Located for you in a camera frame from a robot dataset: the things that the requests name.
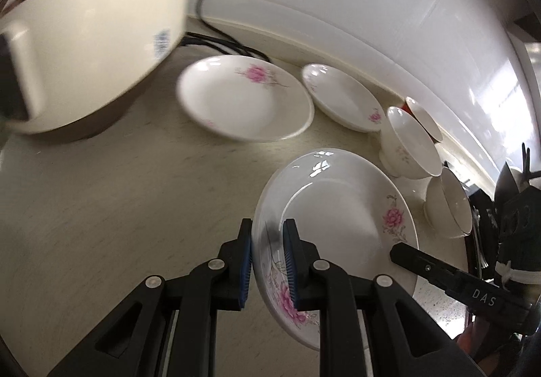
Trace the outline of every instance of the metal screw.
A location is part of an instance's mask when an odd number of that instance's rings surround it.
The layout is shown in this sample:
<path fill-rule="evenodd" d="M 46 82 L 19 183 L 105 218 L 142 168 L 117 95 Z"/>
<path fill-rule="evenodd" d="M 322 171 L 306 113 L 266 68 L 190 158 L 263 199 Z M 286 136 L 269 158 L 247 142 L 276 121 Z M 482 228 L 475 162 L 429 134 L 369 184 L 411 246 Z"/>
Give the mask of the metal screw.
<path fill-rule="evenodd" d="M 393 285 L 393 280 L 390 276 L 387 276 L 387 275 L 379 275 L 375 282 L 378 283 L 378 285 L 380 285 L 381 287 L 390 287 L 391 285 Z"/>
<path fill-rule="evenodd" d="M 159 276 L 149 276 L 147 280 L 144 282 L 144 284 L 148 288 L 160 287 L 160 285 L 162 285 L 162 279 Z"/>
<path fill-rule="evenodd" d="M 317 271 L 326 271 L 331 265 L 325 260 L 315 260 L 313 266 Z"/>
<path fill-rule="evenodd" d="M 225 265 L 224 261 L 219 258 L 215 258 L 208 262 L 208 268 L 212 271 L 219 271 L 220 269 L 223 269 Z"/>

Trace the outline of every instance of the countertop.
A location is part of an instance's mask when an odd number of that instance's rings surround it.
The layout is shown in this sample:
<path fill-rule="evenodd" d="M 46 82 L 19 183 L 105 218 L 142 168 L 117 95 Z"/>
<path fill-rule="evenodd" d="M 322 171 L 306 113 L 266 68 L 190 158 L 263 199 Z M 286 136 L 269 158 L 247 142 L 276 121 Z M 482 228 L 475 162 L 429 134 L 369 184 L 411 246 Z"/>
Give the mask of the countertop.
<path fill-rule="evenodd" d="M 242 218 L 253 217 L 275 170 L 295 157 L 343 148 L 383 169 L 377 135 L 348 130 L 319 110 L 302 135 L 273 143 L 234 142 L 202 129 L 181 110 L 175 83 L 183 68 L 208 55 L 206 48 L 176 49 L 102 134 L 66 145 L 11 135 L 2 149 L 0 333 L 30 377 L 47 375 L 147 275 L 185 275 L 214 257 Z M 277 64 L 299 75 L 297 67 Z M 400 102 L 371 90 L 383 107 Z M 449 138 L 440 153 L 475 173 Z M 420 249 L 466 269 L 464 240 L 437 236 L 424 219 L 428 179 L 394 182 Z M 250 287 L 243 312 L 218 316 L 216 375 L 317 375 L 317 352 L 274 321 L 253 276 Z M 449 335 L 462 332 L 463 305 L 422 279 L 414 297 Z"/>

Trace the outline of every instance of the wall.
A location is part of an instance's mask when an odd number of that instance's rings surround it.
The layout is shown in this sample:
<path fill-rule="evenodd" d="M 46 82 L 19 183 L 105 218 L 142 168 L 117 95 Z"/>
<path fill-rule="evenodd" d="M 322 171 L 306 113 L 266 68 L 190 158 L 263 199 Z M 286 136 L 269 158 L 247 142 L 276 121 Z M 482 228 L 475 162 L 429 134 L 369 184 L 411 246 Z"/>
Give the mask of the wall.
<path fill-rule="evenodd" d="M 505 25 L 525 0 L 207 0 L 204 14 L 278 34 L 419 100 L 496 179 L 540 149 Z"/>

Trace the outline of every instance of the pink flower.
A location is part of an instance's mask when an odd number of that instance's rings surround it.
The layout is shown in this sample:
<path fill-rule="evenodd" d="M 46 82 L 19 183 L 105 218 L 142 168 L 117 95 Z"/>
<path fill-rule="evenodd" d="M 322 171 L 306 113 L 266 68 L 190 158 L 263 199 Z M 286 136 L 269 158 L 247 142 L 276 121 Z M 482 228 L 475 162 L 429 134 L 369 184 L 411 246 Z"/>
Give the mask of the pink flower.
<path fill-rule="evenodd" d="M 252 83 L 263 83 L 267 79 L 267 71 L 261 66 L 252 65 L 244 74 Z"/>
<path fill-rule="evenodd" d="M 280 284 L 280 291 L 279 291 L 279 298 L 280 298 L 280 305 L 282 306 L 283 310 L 289 315 L 289 317 L 293 320 L 293 322 L 297 323 L 305 323 L 308 319 L 306 317 L 306 314 L 301 311 L 297 311 L 295 307 L 293 307 L 293 301 L 291 301 L 291 297 L 289 296 L 289 287 L 285 282 L 282 282 Z"/>
<path fill-rule="evenodd" d="M 369 116 L 369 120 L 372 121 L 375 124 L 379 124 L 381 121 L 381 115 L 376 110 L 372 115 Z"/>
<path fill-rule="evenodd" d="M 390 208 L 383 216 L 383 222 L 387 228 L 396 228 L 402 224 L 404 212 L 398 208 Z"/>

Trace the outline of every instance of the white dish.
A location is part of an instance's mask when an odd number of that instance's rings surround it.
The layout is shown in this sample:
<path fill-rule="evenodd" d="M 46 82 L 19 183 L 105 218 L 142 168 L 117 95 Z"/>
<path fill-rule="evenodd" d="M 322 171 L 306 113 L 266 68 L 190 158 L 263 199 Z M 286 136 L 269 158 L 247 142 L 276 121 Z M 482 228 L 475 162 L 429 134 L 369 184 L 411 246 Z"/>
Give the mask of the white dish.
<path fill-rule="evenodd" d="M 402 109 L 409 112 L 410 115 L 413 115 L 413 117 L 419 121 L 419 124 L 424 127 L 432 140 L 435 142 L 443 141 L 442 131 L 439 129 L 432 116 L 430 116 L 416 100 L 408 96 Z"/>
<path fill-rule="evenodd" d="M 186 68 L 177 98 L 194 121 L 241 141 L 294 137 L 314 118 L 312 98 L 293 75 L 238 55 L 205 58 Z"/>
<path fill-rule="evenodd" d="M 439 176 L 442 161 L 426 130 L 398 107 L 387 109 L 389 122 L 381 129 L 381 163 L 393 177 L 420 179 Z"/>
<path fill-rule="evenodd" d="M 465 237 L 472 230 L 470 202 L 461 182 L 447 167 L 428 183 L 423 210 L 428 224 L 445 238 Z"/>
<path fill-rule="evenodd" d="M 385 112 L 374 95 L 355 78 L 325 65 L 306 65 L 302 81 L 329 118 L 356 131 L 380 131 Z"/>
<path fill-rule="evenodd" d="M 261 193 L 252 227 L 255 278 L 267 307 L 295 339 L 319 349 L 319 314 L 289 299 L 282 223 L 295 219 L 302 239 L 351 275 L 388 274 L 413 294 L 417 276 L 393 264 L 389 251 L 418 247 L 409 209 L 389 178 L 366 159 L 338 149 L 312 151 L 278 170 Z"/>

